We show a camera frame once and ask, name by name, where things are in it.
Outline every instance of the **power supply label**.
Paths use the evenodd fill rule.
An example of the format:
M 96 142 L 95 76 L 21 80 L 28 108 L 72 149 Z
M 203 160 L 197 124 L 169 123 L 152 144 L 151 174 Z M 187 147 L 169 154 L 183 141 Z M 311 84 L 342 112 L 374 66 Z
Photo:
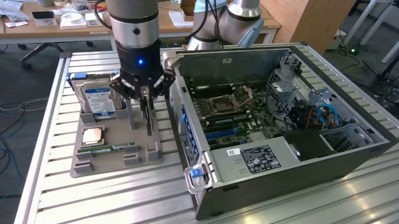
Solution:
M 107 88 L 85 90 L 92 113 L 97 116 L 107 116 L 115 113 L 113 101 L 109 99 L 109 95 L 111 90 Z
M 268 145 L 246 149 L 240 152 L 252 174 L 282 167 Z

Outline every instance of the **cable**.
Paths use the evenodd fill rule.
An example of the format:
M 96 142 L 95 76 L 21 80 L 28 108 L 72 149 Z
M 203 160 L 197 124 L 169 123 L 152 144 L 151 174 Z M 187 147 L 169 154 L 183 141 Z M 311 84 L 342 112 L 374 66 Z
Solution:
M 209 0 L 205 0 L 205 1 L 207 1 L 207 4 L 209 5 L 209 8 L 211 8 L 211 11 L 212 11 L 212 14 L 213 14 L 213 18 L 215 18 L 216 27 L 217 27 L 219 20 L 217 20 L 216 2 L 215 2 L 215 10 L 213 10 L 212 4 L 211 4 Z M 220 45 L 219 31 L 217 31 L 217 42 L 219 42 L 219 45 Z
M 97 12 L 97 5 L 104 2 L 105 0 L 97 0 L 95 2 L 95 17 L 99 20 L 99 22 L 103 24 L 104 27 L 107 27 L 108 29 L 112 30 L 112 27 L 104 22 L 104 20 L 101 20 L 100 16 L 99 16 L 99 12 Z
M 354 67 L 354 66 L 359 65 L 359 64 L 360 64 L 360 61 L 359 61 L 355 57 L 347 55 L 347 46 L 344 45 L 344 41 L 343 41 L 343 37 L 342 37 L 342 28 L 340 28 L 340 27 L 339 27 L 339 36 L 340 36 L 342 42 L 340 42 L 340 44 L 339 44 L 340 49 L 336 50 L 336 52 L 338 52 L 340 55 L 343 55 L 343 56 L 346 56 L 346 57 L 348 57 L 348 58 L 356 60 L 356 63 L 355 63 L 355 64 L 351 64 L 351 65 L 348 65 L 347 67 L 344 67 L 344 68 L 340 69 L 340 72 L 343 72 L 343 71 L 344 71 L 346 69 L 348 69 L 350 67 Z
M 43 100 L 48 100 L 48 98 L 39 98 L 39 99 L 29 100 L 29 101 L 27 101 L 27 102 L 20 103 L 20 105 L 19 105 L 17 107 L 8 108 L 8 109 L 4 109 L 4 108 L 3 108 L 4 105 L 1 105 L 1 106 L 0 106 L 0 110 L 1 110 L 1 111 L 13 111 L 13 110 L 17 110 L 17 109 L 19 109 L 20 111 L 24 110 L 24 111 L 28 111 L 28 112 L 31 112 L 31 111 L 39 111 L 39 110 L 45 109 L 47 107 L 44 106 L 44 107 L 41 107 L 41 108 L 36 108 L 36 109 L 31 109 L 31 110 L 21 109 L 21 108 L 23 108 L 23 107 L 25 108 L 25 106 L 29 105 L 31 103 L 35 103 L 35 102 L 39 102 L 39 101 L 43 101 Z
M 319 115 L 319 119 L 323 123 L 327 123 L 327 121 L 324 120 L 324 118 L 320 116 L 322 115 L 322 110 L 320 110 L 320 107 L 327 107 L 334 115 L 336 116 L 336 123 L 338 123 L 338 127 L 340 127 L 340 124 L 342 124 L 342 121 L 339 119 L 339 115 L 338 115 L 338 112 L 336 112 L 336 109 L 335 107 L 331 105 L 331 104 L 320 104 L 319 107 L 318 107 L 318 115 Z
M 391 2 L 388 3 L 387 7 L 382 10 L 379 16 L 372 20 L 372 23 L 371 23 L 370 26 L 366 28 L 366 30 L 364 30 L 364 32 L 363 32 L 360 38 L 358 39 L 358 45 L 360 46 L 360 49 L 362 49 L 363 51 L 366 51 L 366 52 L 368 52 L 368 48 L 367 48 L 363 44 L 360 44 L 362 39 L 363 39 L 363 37 L 364 37 L 364 35 L 366 35 L 366 33 L 367 33 L 367 30 L 370 29 L 370 27 L 375 24 L 376 20 L 379 19 L 382 13 L 383 13 L 383 12 L 387 10 L 387 8 L 390 7 L 392 1 L 394 1 L 394 0 L 391 0 Z
M 12 152 L 5 147 L 0 147 L 0 149 L 3 149 L 8 153 L 8 155 L 11 157 L 12 164 L 13 164 L 15 171 L 17 173 L 17 183 L 16 183 L 13 189 L 0 198 L 0 202 L 1 202 L 7 198 L 7 196 L 12 195 L 13 192 L 17 190 L 19 184 L 20 184 L 20 175 L 19 175 L 19 168 L 17 168 L 17 165 L 16 165 L 16 162 L 15 162 L 15 158 L 13 158 Z
M 268 109 L 268 106 L 267 106 L 267 99 L 268 99 L 268 91 L 270 91 L 270 88 L 271 88 L 271 84 L 268 84 L 268 82 L 272 79 L 272 76 L 274 76 L 274 74 L 271 74 L 268 79 L 267 79 L 266 89 L 264 89 L 266 90 L 266 103 L 264 103 L 264 105 L 266 105 L 266 109 L 267 109 L 268 112 L 270 112 L 270 109 Z
M 391 104 L 396 105 L 396 103 L 395 103 L 395 102 L 392 102 L 392 101 L 390 101 L 390 100 L 387 99 L 387 97 L 384 97 L 384 100 L 386 100 L 388 103 L 391 103 Z
M 20 114 L 20 117 L 24 117 L 24 113 L 25 113 L 25 107 L 23 107 L 23 113 Z M 11 129 L 11 127 L 19 122 L 20 119 L 17 119 L 1 132 L 0 135 L 8 130 Z
M 0 139 L 0 141 L 1 141 L 3 145 L 4 145 L 4 147 L 8 148 L 7 144 L 5 144 L 5 141 L 3 139 Z M 3 152 L 4 152 L 4 155 L 1 156 L 0 159 L 3 159 L 5 157 L 5 155 L 7 155 L 8 159 L 7 159 L 7 163 L 5 163 L 5 166 L 4 166 L 3 170 L 0 170 L 0 175 L 4 173 L 4 171 L 7 170 L 7 167 L 9 165 L 9 153 L 8 153 L 8 151 L 3 151 Z
M 161 43 L 163 44 L 169 44 L 169 43 L 177 43 L 177 42 L 189 40 L 199 33 L 199 31 L 201 30 L 201 28 L 204 27 L 205 22 L 207 22 L 207 17 L 208 17 L 208 4 L 205 4 L 205 14 L 204 14 L 204 18 L 201 20 L 201 23 L 199 25 L 199 28 L 188 36 L 185 36 L 185 37 L 177 37 L 175 39 L 168 39 L 165 41 L 161 41 Z
M 12 135 L 20 130 L 20 128 L 23 127 L 23 125 L 24 125 L 24 119 L 23 119 L 21 116 L 12 116 L 12 115 L 7 115 L 7 114 L 4 114 L 4 113 L 0 113 L 0 115 L 4 116 L 4 117 L 19 118 L 19 119 L 20 119 L 20 125 L 19 125 L 17 129 L 16 129 L 13 132 L 11 132 L 11 134 L 8 134 L 5 137 L 1 137 L 1 138 L 0 138 L 0 139 L 7 139 L 7 138 L 8 138 L 9 136 L 12 136 Z
M 382 95 L 380 93 L 376 93 L 376 92 L 372 90 L 372 88 L 370 88 L 368 86 L 366 86 L 366 85 L 363 85 L 363 84 L 360 84 L 360 83 L 358 83 L 358 82 L 355 82 L 355 81 L 352 81 L 352 83 L 355 83 L 359 87 L 364 87 L 364 88 L 367 88 L 375 95 Z
M 282 119 L 279 119 L 276 117 L 274 117 L 274 119 L 278 120 L 278 121 L 282 121 L 284 124 L 287 124 L 287 125 L 290 125 L 290 127 L 292 127 L 292 124 L 290 122 L 287 122 L 287 121 L 284 121 L 284 120 L 282 120 Z
M 215 6 L 215 22 L 216 22 L 216 31 L 217 31 L 217 40 L 219 40 L 219 46 L 221 47 L 221 49 L 224 49 L 223 46 L 223 39 L 221 39 L 221 35 L 220 35 L 220 29 L 219 29 L 219 15 L 217 15 L 217 7 L 216 7 L 216 0 L 213 0 L 213 6 Z
M 21 197 L 21 196 L 23 196 L 21 194 L 8 195 L 7 198 L 16 198 L 16 197 Z
M 4 51 L 7 51 L 7 48 L 8 48 L 8 44 L 5 45 L 4 50 L 0 50 L 0 54 L 1 54 Z
M 310 120 L 311 120 L 311 116 L 312 116 L 312 111 L 314 111 L 314 108 L 310 111 L 310 116 L 307 118 L 307 122 L 306 122 L 306 127 L 304 128 L 307 128 L 310 126 Z
M 288 122 L 286 123 L 286 131 L 288 131 Z

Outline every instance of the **blue latch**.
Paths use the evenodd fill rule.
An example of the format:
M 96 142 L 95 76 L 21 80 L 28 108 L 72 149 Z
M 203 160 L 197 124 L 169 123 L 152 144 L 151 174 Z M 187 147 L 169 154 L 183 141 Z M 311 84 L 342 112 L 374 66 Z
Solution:
M 85 79 L 87 73 L 75 73 L 73 79 Z
M 199 169 L 193 169 L 193 170 L 189 171 L 189 176 L 191 176 L 192 179 L 193 178 L 199 178 L 203 175 L 204 175 L 204 172 L 201 171 L 200 168 Z
M 185 119 L 185 114 L 181 115 L 180 123 L 184 122 L 184 119 Z

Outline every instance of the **motherboard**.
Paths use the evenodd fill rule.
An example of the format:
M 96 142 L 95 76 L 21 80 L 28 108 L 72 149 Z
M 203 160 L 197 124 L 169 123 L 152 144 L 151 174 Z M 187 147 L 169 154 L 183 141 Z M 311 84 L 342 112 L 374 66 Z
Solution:
M 250 85 L 205 88 L 191 96 L 211 150 L 267 140 L 282 132 Z

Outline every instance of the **wooden cabinet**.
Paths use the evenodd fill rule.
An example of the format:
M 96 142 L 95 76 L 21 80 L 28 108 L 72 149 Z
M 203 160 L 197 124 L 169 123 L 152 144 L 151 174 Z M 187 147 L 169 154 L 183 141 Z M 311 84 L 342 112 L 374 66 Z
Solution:
M 282 24 L 274 43 L 307 42 L 322 54 L 356 0 L 260 0 Z

